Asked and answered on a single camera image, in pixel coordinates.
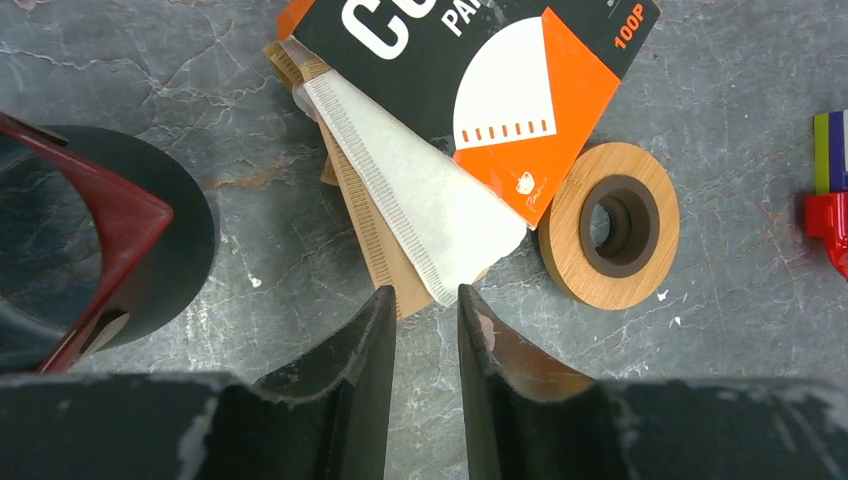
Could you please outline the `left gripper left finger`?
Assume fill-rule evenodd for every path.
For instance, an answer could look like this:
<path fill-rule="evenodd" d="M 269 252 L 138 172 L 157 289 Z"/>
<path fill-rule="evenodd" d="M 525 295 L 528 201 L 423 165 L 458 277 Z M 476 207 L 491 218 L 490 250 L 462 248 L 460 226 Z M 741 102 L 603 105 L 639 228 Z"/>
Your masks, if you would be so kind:
<path fill-rule="evenodd" d="M 221 372 L 1 380 L 5 479 L 379 479 L 396 299 L 248 383 Z"/>

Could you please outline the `white paper coffee filter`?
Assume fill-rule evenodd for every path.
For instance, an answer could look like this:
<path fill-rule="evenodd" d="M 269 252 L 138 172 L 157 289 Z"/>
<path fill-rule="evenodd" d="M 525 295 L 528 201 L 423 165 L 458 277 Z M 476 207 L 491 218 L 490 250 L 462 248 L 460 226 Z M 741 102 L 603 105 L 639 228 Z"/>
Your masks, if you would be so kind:
<path fill-rule="evenodd" d="M 520 245 L 518 214 L 338 72 L 304 90 L 436 302 Z"/>

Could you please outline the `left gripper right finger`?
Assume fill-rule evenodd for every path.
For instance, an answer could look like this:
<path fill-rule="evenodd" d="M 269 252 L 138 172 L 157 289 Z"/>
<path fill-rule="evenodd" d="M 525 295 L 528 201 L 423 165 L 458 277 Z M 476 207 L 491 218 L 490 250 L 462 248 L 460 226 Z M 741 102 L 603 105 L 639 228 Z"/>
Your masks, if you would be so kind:
<path fill-rule="evenodd" d="M 803 378 L 593 379 L 458 290 L 473 479 L 843 479 L 847 395 Z"/>

